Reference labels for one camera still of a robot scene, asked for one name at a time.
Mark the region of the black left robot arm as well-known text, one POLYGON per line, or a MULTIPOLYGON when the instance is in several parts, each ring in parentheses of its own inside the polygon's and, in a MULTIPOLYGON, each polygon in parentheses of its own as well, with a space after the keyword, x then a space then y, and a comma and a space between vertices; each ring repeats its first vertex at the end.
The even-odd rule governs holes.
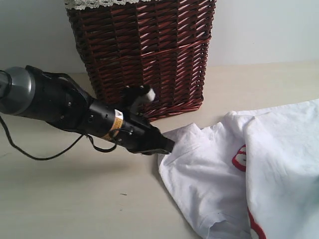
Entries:
POLYGON ((155 98, 148 85, 125 87, 117 105, 106 104, 84 91, 69 75, 32 66, 0 73, 2 114, 41 120, 89 140, 98 137, 133 154, 170 154, 174 141, 139 113, 155 98))

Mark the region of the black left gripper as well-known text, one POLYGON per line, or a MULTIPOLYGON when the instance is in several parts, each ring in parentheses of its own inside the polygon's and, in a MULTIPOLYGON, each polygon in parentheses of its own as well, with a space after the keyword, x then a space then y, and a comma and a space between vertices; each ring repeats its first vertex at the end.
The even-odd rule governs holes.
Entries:
POLYGON ((125 114, 123 123, 109 131, 110 138, 127 151, 134 154, 170 154, 175 142, 163 134, 147 119, 137 115, 125 114))

